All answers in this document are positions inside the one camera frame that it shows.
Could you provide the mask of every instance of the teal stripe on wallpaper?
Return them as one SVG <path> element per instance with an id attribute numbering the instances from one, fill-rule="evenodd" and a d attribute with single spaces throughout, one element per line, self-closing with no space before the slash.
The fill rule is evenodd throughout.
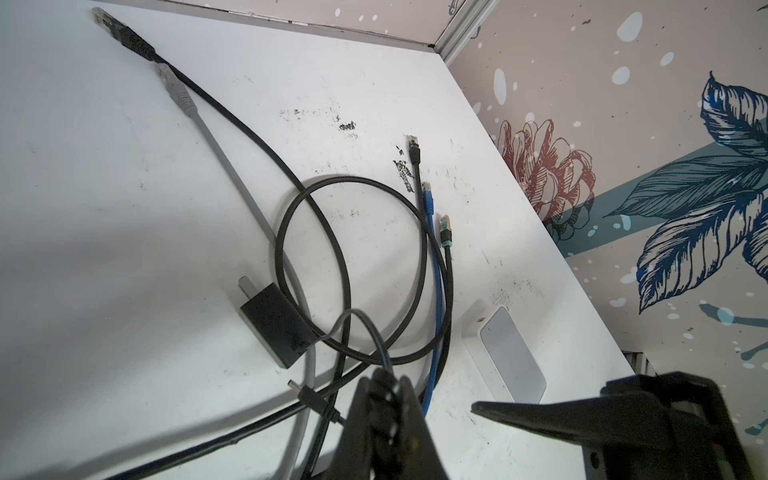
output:
<path id="1" fill-rule="evenodd" d="M 728 147 L 711 143 L 705 147 L 702 147 L 696 151 L 689 153 L 683 157 L 677 159 L 677 161 L 685 161 L 696 157 L 704 157 L 707 155 L 730 155 L 733 151 Z M 599 174 L 599 165 L 595 166 L 595 170 Z M 628 181 L 625 184 L 619 185 L 607 192 L 603 192 L 597 195 L 594 199 L 592 209 L 590 211 L 590 220 L 587 225 L 576 230 L 573 237 L 567 240 L 560 240 L 557 245 L 560 252 L 564 257 L 571 257 L 578 255 L 579 253 L 592 250 L 593 248 L 602 247 L 603 245 L 624 238 L 627 235 L 639 232 L 648 227 L 653 227 L 664 222 L 661 217 L 640 217 L 637 215 L 610 215 L 611 212 L 619 208 L 619 206 L 629 197 L 632 190 L 646 177 L 654 174 L 656 170 L 647 172 L 633 180 Z M 569 218 L 570 213 L 565 213 L 564 218 Z"/>

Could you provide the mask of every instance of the floral wallpaper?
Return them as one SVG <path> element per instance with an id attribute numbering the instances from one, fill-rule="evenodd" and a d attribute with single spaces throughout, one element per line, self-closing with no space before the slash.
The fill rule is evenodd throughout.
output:
<path id="1" fill-rule="evenodd" d="M 718 382 L 756 476 L 766 54 L 764 0 L 502 2 L 451 66 L 619 347 Z"/>

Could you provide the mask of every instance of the white device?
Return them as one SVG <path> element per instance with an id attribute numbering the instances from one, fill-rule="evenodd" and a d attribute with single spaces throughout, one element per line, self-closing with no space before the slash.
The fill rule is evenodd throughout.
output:
<path id="1" fill-rule="evenodd" d="M 462 335 L 497 402 L 539 403 L 547 382 L 509 312 L 496 306 L 472 320 Z"/>

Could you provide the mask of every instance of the white corner molding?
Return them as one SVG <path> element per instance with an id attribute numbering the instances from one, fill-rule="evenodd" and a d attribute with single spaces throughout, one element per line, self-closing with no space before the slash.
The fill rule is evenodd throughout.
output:
<path id="1" fill-rule="evenodd" d="M 440 54 L 446 65 L 451 65 L 464 45 L 467 45 L 469 38 L 475 34 L 497 4 L 498 0 L 466 0 L 464 2 L 435 43 L 435 51 Z"/>

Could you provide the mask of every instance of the black scuff mark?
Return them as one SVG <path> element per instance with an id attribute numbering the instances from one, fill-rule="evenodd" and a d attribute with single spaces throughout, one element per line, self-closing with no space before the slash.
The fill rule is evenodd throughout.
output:
<path id="1" fill-rule="evenodd" d="M 406 190 L 412 194 L 413 187 L 411 187 L 411 182 L 408 180 L 408 177 L 413 178 L 413 174 L 408 169 L 408 164 L 402 160 L 399 160 L 399 161 L 393 160 L 392 163 L 394 163 L 395 167 L 397 167 L 397 174 L 400 176 L 400 179 L 402 180 L 402 182 L 406 185 Z"/>

